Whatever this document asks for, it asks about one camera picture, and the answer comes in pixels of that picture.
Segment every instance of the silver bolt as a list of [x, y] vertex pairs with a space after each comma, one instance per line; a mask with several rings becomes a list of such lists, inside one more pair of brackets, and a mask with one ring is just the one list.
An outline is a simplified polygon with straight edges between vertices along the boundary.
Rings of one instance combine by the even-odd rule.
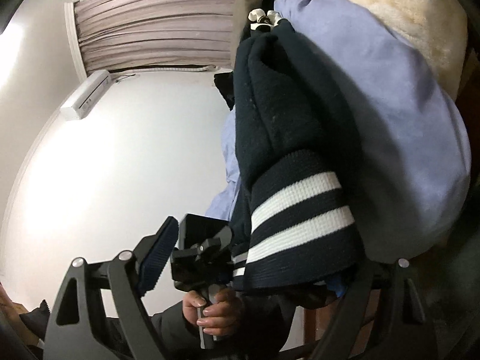
[[410, 266], [410, 261], [407, 259], [399, 259], [398, 265], [401, 266], [402, 268], [408, 268]]
[[132, 252], [129, 250], [124, 250], [122, 253], [118, 255], [118, 259], [121, 261], [129, 261], [133, 256]]
[[79, 257], [78, 259], [74, 259], [71, 265], [74, 266], [75, 268], [80, 268], [83, 265], [83, 258]]

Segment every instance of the white wall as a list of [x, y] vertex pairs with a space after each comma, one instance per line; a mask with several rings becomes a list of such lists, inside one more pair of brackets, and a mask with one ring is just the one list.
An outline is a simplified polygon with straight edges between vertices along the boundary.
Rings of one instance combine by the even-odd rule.
[[[71, 260], [109, 260], [168, 215], [203, 214], [225, 187], [228, 112], [213, 73], [143, 73], [114, 84], [83, 120], [54, 121], [20, 184], [6, 233], [6, 290], [52, 305]], [[180, 300], [170, 270], [145, 297]], [[113, 314], [111, 305], [107, 305]]]
[[35, 137], [78, 85], [65, 29], [66, 1], [24, 0], [0, 35], [0, 219]]

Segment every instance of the pleated curtain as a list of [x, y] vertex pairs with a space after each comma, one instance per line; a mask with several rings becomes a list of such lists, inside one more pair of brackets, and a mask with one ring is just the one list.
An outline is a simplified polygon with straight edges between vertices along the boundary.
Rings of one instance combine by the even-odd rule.
[[75, 3], [87, 74], [152, 65], [230, 64], [235, 0], [83, 0]]

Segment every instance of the fluffy cream blanket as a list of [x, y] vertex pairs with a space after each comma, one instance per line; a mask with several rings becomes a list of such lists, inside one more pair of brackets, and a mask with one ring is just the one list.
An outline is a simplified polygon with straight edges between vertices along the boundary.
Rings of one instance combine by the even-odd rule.
[[404, 36], [425, 57], [442, 88], [457, 98], [467, 45], [467, 15], [457, 0], [350, 1]]

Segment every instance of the air conditioner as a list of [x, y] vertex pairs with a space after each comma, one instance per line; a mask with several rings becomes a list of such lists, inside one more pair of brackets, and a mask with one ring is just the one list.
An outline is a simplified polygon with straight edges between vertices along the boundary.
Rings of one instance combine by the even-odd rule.
[[83, 119], [112, 84], [107, 70], [93, 72], [65, 101], [60, 113], [66, 120]]

